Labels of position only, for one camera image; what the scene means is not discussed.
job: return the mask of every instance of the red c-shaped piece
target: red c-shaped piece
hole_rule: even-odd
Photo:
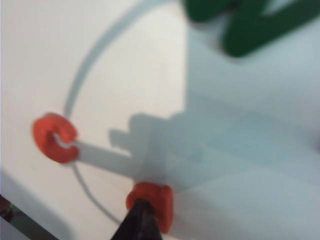
[[[151,204],[160,232],[168,233],[174,217],[172,189],[169,186],[140,182],[133,187],[126,197],[126,208],[131,209],[138,199],[144,199]]]
[[[58,134],[65,143],[70,143],[77,137],[76,129],[64,117],[47,113],[33,123],[32,133],[37,147],[51,160],[67,163],[78,156],[76,146],[64,148],[55,140],[54,134]]]

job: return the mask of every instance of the blurry green shape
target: blurry green shape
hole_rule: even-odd
[[[186,0],[189,18],[205,22],[234,0]],[[269,0],[243,0],[223,36],[224,50],[234,57],[244,56],[264,44],[300,27],[320,14],[320,0],[296,0],[272,15],[262,15]]]

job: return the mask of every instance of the white surface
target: white surface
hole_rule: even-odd
[[[25,235],[10,225],[6,220],[0,218],[0,239],[1,240],[29,240]]]
[[[175,1],[4,1],[1,194],[61,240],[109,239],[141,180],[174,190],[166,240],[318,240],[320,20],[233,59],[217,47],[227,18],[197,29]],[[35,147],[46,112],[76,126],[77,162]]]

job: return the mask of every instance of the red clip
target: red clip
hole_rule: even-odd
[[[64,117],[47,113],[33,123],[32,131],[37,147],[53,161],[67,163],[78,156],[79,150],[76,146],[64,148],[55,140],[54,134],[58,134],[65,143],[70,143],[77,136],[74,126]]]
[[[153,206],[160,232],[168,233],[173,222],[172,189],[169,186],[161,187],[149,182],[140,182],[126,197],[126,208],[131,209],[137,199],[144,199]]]

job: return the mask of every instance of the curved gray line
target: curved gray line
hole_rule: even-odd
[[[110,218],[115,224],[120,225],[121,221],[117,219],[110,211],[104,208],[97,199],[91,194],[88,185],[85,183],[84,179],[82,178],[79,169],[77,168],[77,165],[75,162],[71,163],[71,167],[73,169],[73,172],[78,179],[79,183],[81,184],[85,194],[89,197],[89,199],[108,217]]]
[[[100,37],[94,44],[86,57],[83,59],[78,71],[73,79],[72,85],[67,95],[66,103],[63,109],[63,115],[69,118],[74,108],[77,96],[80,92],[86,76],[95,64],[103,51],[123,33],[130,25],[132,25],[141,15],[151,10],[159,4],[163,4],[168,0],[142,0],[133,6],[126,14],[124,14],[116,23]]]

